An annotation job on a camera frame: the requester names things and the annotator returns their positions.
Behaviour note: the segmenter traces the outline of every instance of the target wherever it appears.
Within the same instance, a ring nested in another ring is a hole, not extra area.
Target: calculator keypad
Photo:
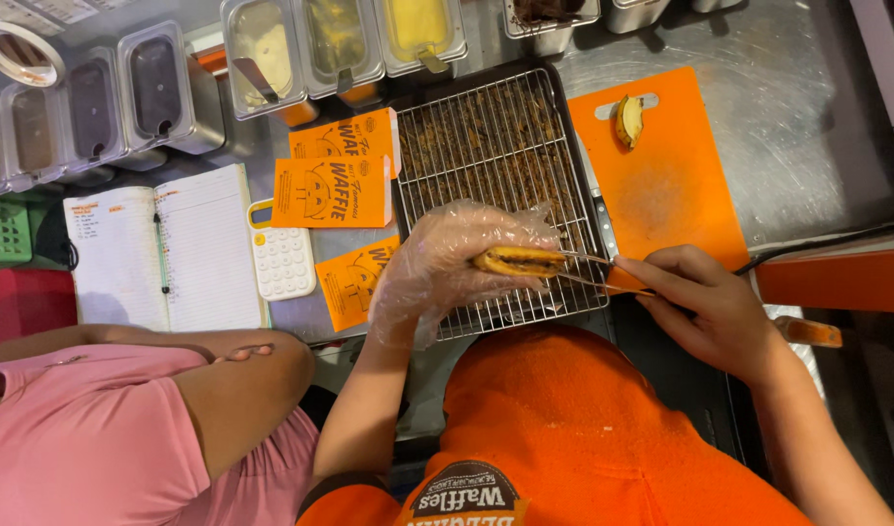
[[[265,228],[252,233],[259,293],[267,301],[305,296],[317,283],[305,228]]]

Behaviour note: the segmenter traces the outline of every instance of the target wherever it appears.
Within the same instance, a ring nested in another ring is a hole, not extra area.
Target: orange cutting board
[[[595,116],[597,108],[627,94],[658,97],[657,106],[642,112],[644,129],[632,151],[616,137],[615,118]],[[573,98],[569,106],[609,209],[619,254],[643,259],[664,247],[694,244],[726,269],[749,262],[693,67]],[[609,282],[642,286],[615,268]]]

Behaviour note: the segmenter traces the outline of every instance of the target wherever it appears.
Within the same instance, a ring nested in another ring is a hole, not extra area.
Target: lined paper
[[[167,331],[154,226],[154,191],[119,188],[63,200],[82,323],[135,325]]]
[[[242,166],[160,185],[155,195],[171,287],[167,295],[171,330],[265,326]]]

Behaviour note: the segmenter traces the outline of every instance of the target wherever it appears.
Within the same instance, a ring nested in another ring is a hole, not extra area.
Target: hand
[[[617,256],[615,264],[658,293],[636,300],[661,329],[694,357],[751,388],[768,383],[779,357],[795,356],[749,284],[696,246],[665,248],[644,261]],[[672,303],[697,317],[689,319]]]
[[[252,355],[270,355],[273,350],[275,350],[274,343],[266,343],[265,345],[246,345],[230,351],[229,354],[224,357],[216,358],[213,360],[213,363],[221,363],[224,361],[245,361]]]
[[[389,328],[419,319],[423,339],[418,344],[429,344],[452,307],[518,288],[542,290],[537,278],[485,272],[469,260],[493,246],[557,250],[560,232],[546,224],[547,214],[547,208],[508,213],[470,199],[432,209],[382,273],[369,319]]]

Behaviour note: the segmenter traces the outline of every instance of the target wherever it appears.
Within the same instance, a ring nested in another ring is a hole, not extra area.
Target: pink shirt
[[[317,429],[295,410],[211,484],[170,378],[206,364],[108,344],[0,363],[0,524],[293,524]]]

